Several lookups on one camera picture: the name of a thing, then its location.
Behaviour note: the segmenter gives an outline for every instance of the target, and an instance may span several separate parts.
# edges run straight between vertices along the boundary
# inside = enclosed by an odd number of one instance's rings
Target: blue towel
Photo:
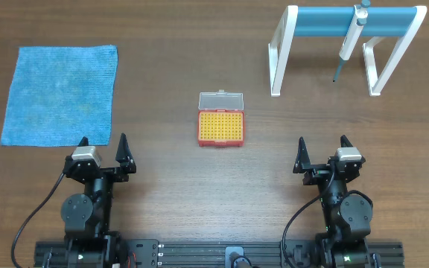
[[[117,47],[19,49],[1,145],[107,145]]]

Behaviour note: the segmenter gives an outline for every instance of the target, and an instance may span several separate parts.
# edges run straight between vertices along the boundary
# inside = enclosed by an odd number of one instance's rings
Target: clear plastic lid
[[[222,89],[219,92],[201,92],[198,109],[242,111],[244,109],[243,93],[225,92]]]

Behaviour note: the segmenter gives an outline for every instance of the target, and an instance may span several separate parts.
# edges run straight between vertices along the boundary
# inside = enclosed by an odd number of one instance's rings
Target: yellow grid
[[[242,112],[200,112],[198,138],[202,141],[242,141]]]

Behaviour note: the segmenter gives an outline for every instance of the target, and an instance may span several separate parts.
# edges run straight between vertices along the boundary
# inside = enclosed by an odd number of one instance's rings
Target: white stand
[[[281,95],[282,78],[289,57],[290,44],[294,38],[297,21],[297,6],[287,6],[269,43],[269,75],[271,96]]]
[[[370,96],[380,96],[381,90],[384,88],[385,83],[387,83],[390,75],[392,75],[393,70],[397,66],[401,57],[405,53],[410,45],[411,41],[416,35],[416,32],[422,25],[423,19],[425,18],[427,8],[425,6],[416,6],[416,15],[406,34],[398,38],[397,43],[393,49],[390,58],[388,59],[387,64],[385,65],[384,70],[381,72],[380,77],[377,77],[377,68],[375,66],[375,57],[373,54],[373,47],[377,45],[385,37],[373,37],[370,41],[362,45],[363,48],[363,58],[365,59],[365,70],[366,70],[366,79],[369,84],[369,93]]]
[[[397,66],[408,45],[416,35],[420,25],[425,18],[427,8],[425,6],[416,6],[417,12],[412,23],[408,27],[406,34],[400,37],[393,49],[384,70],[377,77],[375,67],[375,58],[373,47],[377,45],[384,37],[373,37],[370,41],[363,44],[363,56],[365,59],[365,68],[367,73],[367,82],[369,84],[369,93],[371,96],[379,96],[385,83],[390,78],[393,70]],[[290,45],[294,37],[296,28],[298,7],[295,5],[287,6],[282,18],[274,32],[273,39],[269,44],[269,73],[271,96],[278,97],[281,95],[282,79],[286,69],[287,59],[289,57]]]

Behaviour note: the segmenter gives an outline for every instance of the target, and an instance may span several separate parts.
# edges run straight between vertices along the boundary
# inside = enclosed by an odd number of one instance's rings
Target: wooden tabletop
[[[348,187],[375,202],[369,237],[401,240],[407,267],[429,267],[429,1],[423,26],[380,97],[369,96],[360,44],[332,83],[342,38],[295,38],[281,97],[272,98],[267,44],[292,3],[0,1],[0,138],[18,47],[117,45],[112,138],[100,153],[104,166],[115,165],[125,132],[138,173],[115,186],[112,229],[126,238],[280,241],[292,214],[317,195],[292,174],[299,137],[311,161],[324,163],[346,134],[366,158]],[[394,42],[375,47],[378,66]],[[244,93],[244,147],[198,147],[199,93],[218,89]],[[12,265],[14,235],[73,149],[0,146],[0,266]],[[20,264],[32,266],[36,241],[63,238],[60,206],[82,191],[63,180],[22,233]],[[288,238],[311,239],[324,228],[316,203]]]

